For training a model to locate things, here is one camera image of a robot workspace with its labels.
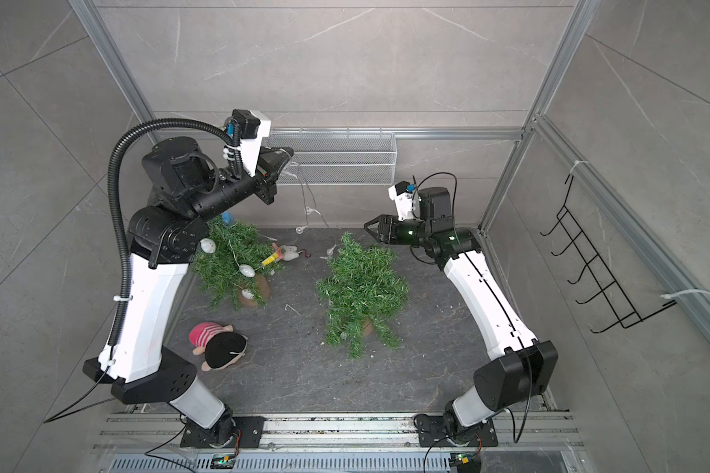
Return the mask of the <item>small green christmas tree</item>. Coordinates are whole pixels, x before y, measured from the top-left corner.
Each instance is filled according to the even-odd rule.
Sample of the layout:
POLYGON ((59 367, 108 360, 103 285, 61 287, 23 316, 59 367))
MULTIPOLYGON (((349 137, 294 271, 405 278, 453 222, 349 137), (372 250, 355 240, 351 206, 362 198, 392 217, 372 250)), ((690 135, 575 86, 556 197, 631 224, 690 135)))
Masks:
POLYGON ((344 346, 359 359, 365 351, 365 332, 372 327, 386 347, 398 349, 402 339, 392 331, 392 320, 408 301, 406 279, 392 268, 396 254, 373 244, 362 246, 345 233, 337 254, 327 260, 331 274, 317 281, 319 298, 327 305, 325 344, 344 346))
POLYGON ((210 307, 215 309, 224 302, 230 302, 240 309, 241 297, 250 295, 250 300, 264 307, 270 290, 262 289, 260 278, 267 280, 272 272, 280 268, 276 261, 268 266, 262 262, 274 254, 272 240, 261 236, 252 224, 235 221, 227 227, 221 217, 208 223, 209 236, 217 244, 215 254, 200 251, 191 265, 199 277, 199 289, 210 297, 210 307), (248 264, 256 270, 254 278, 247 278, 239 271, 239 266, 248 264))

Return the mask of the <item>clear bulb string light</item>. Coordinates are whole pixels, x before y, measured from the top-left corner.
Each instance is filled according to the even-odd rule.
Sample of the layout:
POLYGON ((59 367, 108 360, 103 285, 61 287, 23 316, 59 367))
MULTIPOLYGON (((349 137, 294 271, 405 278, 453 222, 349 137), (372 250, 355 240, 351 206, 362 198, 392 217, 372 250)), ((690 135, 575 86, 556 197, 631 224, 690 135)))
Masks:
POLYGON ((296 173, 292 173, 291 171, 284 171, 282 175, 284 175, 284 177, 293 177, 293 179, 295 179, 295 181, 297 181, 297 183, 299 184, 299 187, 301 189, 303 211, 305 217, 305 223, 295 228, 296 234, 298 236, 302 236, 302 234, 304 234, 307 230, 311 229, 310 217, 312 215, 319 216, 321 218, 321 221, 325 224, 325 227, 329 229, 329 223, 327 222, 327 220, 325 220, 323 214, 321 214, 321 212, 317 209, 316 199, 310 189, 309 181, 307 181, 305 177, 301 176, 301 166, 296 162, 292 162, 291 165, 297 169, 296 173))

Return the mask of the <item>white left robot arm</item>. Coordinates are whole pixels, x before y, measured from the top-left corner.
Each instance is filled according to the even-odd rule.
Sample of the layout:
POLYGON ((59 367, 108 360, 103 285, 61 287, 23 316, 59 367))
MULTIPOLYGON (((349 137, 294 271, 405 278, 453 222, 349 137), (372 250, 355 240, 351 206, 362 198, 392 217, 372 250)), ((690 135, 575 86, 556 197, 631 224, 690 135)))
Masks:
POLYGON ((167 139, 142 159, 157 203, 137 211, 129 224, 120 219, 120 205, 110 205, 123 288, 108 343, 86 361, 84 372, 110 384, 124 405, 171 405, 201 445, 230 445, 237 427, 231 408, 199 379, 197 367, 164 345, 177 290, 209 235, 209 222, 252 195, 272 203, 293 155, 289 147, 260 147, 254 171, 232 177, 216 169, 194 139, 167 139))

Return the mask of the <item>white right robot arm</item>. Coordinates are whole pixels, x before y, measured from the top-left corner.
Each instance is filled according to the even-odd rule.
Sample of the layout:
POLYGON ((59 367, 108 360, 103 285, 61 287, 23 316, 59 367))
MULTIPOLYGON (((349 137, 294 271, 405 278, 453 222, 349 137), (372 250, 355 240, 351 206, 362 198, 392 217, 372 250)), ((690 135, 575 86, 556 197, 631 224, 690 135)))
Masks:
POLYGON ((473 387, 452 400, 443 415, 444 441, 465 445, 492 419, 544 394, 558 361, 550 341, 528 329, 494 280, 473 229, 455 225, 453 198, 445 187, 420 188, 400 181, 389 189, 396 214, 364 226, 382 244, 422 248, 463 297, 483 338, 489 361, 473 375, 473 387))

